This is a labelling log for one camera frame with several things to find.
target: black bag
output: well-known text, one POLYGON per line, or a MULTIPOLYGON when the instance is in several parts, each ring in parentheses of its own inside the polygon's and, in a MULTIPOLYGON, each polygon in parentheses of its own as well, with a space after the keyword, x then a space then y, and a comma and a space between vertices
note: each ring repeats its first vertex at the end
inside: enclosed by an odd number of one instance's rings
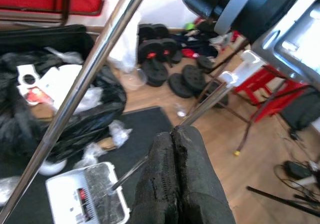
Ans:
MULTIPOLYGON (((31 157, 49 122, 36 119, 17 89, 17 66, 33 64, 43 76, 51 67, 64 65, 45 51, 76 51, 85 60, 94 45, 83 25, 0 32, 0 152, 31 157)), ((92 83, 101 87, 102 105, 73 115, 48 160, 58 162, 82 150, 90 142, 109 136, 108 125, 124 110, 125 90, 104 66, 92 83)))

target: white wall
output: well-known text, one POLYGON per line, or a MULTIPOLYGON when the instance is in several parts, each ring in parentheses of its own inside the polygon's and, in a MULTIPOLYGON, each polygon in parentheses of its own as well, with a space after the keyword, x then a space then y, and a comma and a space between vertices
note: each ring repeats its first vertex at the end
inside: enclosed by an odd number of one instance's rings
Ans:
MULTIPOLYGON (((106 0, 100 16, 72 15, 68 24, 82 23, 87 26, 104 26, 118 0, 106 0)), ((181 28, 193 22, 196 15, 184 5, 182 0, 144 0, 139 8, 141 23, 163 23, 170 28, 181 28)))

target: wooden floor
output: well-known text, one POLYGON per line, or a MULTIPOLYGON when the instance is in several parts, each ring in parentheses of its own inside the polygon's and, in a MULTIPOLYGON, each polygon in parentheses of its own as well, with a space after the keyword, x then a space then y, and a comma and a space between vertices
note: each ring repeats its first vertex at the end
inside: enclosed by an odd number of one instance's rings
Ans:
MULTIPOLYGON (((235 57, 229 69, 232 70, 240 61, 235 57)), ((194 61, 184 59, 169 72, 179 72, 188 63, 194 64, 194 61)), ((174 125, 178 125, 181 121, 176 115, 176 105, 188 109, 194 101, 175 96, 167 83, 159 88, 145 85, 136 91, 127 90, 127 93, 126 111, 160 106, 174 125)), ((246 117, 255 111, 255 108, 234 95, 230 96, 229 101, 231 108, 246 117)), ((282 184, 273 172, 275 165, 290 159, 289 152, 292 152, 300 161, 308 160, 295 143, 286 140, 287 133, 284 128, 287 126, 280 117, 265 118, 255 124, 239 157, 235 157, 233 152, 239 145, 246 128, 246 123, 239 118, 226 110, 211 109, 200 117, 194 126, 202 134, 212 166, 220 178, 237 224, 320 223, 320 219, 316 217, 246 190, 246 186, 252 186, 288 199, 293 198, 292 195, 297 193, 282 184)), ((300 132, 300 136, 304 140, 306 150, 316 158, 320 154, 318 133, 308 128, 300 132)))

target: metal pole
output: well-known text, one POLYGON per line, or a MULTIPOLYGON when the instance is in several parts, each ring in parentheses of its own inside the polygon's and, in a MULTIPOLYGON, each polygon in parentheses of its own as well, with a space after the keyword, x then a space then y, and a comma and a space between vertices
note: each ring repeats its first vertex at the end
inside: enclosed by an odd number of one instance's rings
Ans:
POLYGON ((300 211, 309 213, 311 215, 314 215, 314 216, 320 218, 320 212, 318 212, 316 210, 313 210, 313 209, 310 209, 310 208, 307 208, 305 206, 299 205, 299 204, 295 203, 294 201, 283 199, 283 198, 279 198, 277 196, 271 195, 269 193, 265 193, 263 191, 260 191, 258 189, 252 188, 252 187, 247 187, 247 190, 249 190, 250 192, 254 192, 254 193, 260 194, 260 195, 262 195, 264 197, 270 198, 272 200, 275 200, 277 202, 286 204, 286 205, 288 205, 290 207, 296 208, 296 209, 298 209, 300 211))
POLYGON ((141 160, 139 160, 126 174, 124 174, 112 187, 111 189, 114 191, 118 187, 120 187, 133 173, 138 171, 148 160, 148 155, 144 156, 141 160))
POLYGON ((212 94, 206 98, 190 115, 186 116, 180 125, 191 125, 204 112, 216 105, 228 92, 233 89, 233 86, 227 87, 227 83, 222 83, 212 94))
POLYGON ((40 165, 48 157, 70 116, 74 113, 76 107, 83 98, 84 93, 95 78, 96 73, 104 65, 107 56, 110 54, 126 25, 142 2, 142 0, 130 0, 127 7, 123 8, 122 12, 119 13, 121 7, 124 5, 124 1, 125 0, 119 0, 111 17, 104 26, 99 39, 96 41, 92 51, 85 61, 80 74, 76 78, 61 108, 51 122, 38 148, 22 174, 16 189, 1 211, 0 224, 5 223, 23 194, 28 189, 29 185, 38 173, 40 165))

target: cable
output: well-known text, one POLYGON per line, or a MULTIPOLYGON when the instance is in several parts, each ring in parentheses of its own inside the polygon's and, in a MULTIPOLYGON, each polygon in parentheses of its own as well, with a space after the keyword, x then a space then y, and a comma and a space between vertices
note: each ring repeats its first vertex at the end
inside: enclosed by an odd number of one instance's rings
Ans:
MULTIPOLYGON (((306 149, 306 146, 304 145, 304 143, 302 143, 300 140, 292 140, 288 137, 288 129, 286 127, 284 127, 284 125, 282 124, 281 120, 279 120, 278 116, 275 115, 275 118, 277 120, 277 122, 280 124, 280 126, 283 128, 283 130, 285 130, 285 133, 287 135, 287 137, 284 137, 284 136, 280 136, 280 134, 277 132, 278 136, 282 139, 282 140, 286 140, 290 143, 294 143, 296 144, 300 149, 301 151, 303 151, 303 153, 307 156, 308 160, 311 160, 313 161, 312 157, 310 156, 310 154, 305 150, 306 149)), ((300 162, 299 160, 297 160, 294 155, 293 155, 293 151, 291 150, 291 152, 288 151, 288 154, 289 156, 294 160, 294 161, 297 161, 299 162, 300 164, 302 164, 303 162, 300 162)))
POLYGON ((293 180, 291 180, 291 179, 281 178, 281 177, 279 176, 279 174, 277 173, 277 168, 279 168, 279 167, 281 167, 282 170, 284 171, 284 166, 278 164, 278 165, 275 165, 275 166, 273 167, 273 173, 274 173, 274 175, 275 175, 283 184, 285 184, 287 187, 289 187, 289 188, 291 188, 291 189, 293 189, 293 190, 296 190, 296 191, 304 194, 305 196, 309 197, 310 199, 318 202, 318 199, 316 199, 314 196, 319 196, 319 197, 320 197, 320 194, 315 193, 314 191, 312 191, 312 190, 310 190, 310 189, 302 186, 301 184, 299 184, 299 183, 297 183, 297 182, 295 182, 295 181, 293 181, 293 180), (291 183, 297 184, 298 186, 300 186, 300 187, 303 189, 303 191, 300 190, 299 188, 295 188, 295 187, 291 186, 291 185, 288 184, 287 182, 291 182, 291 183))

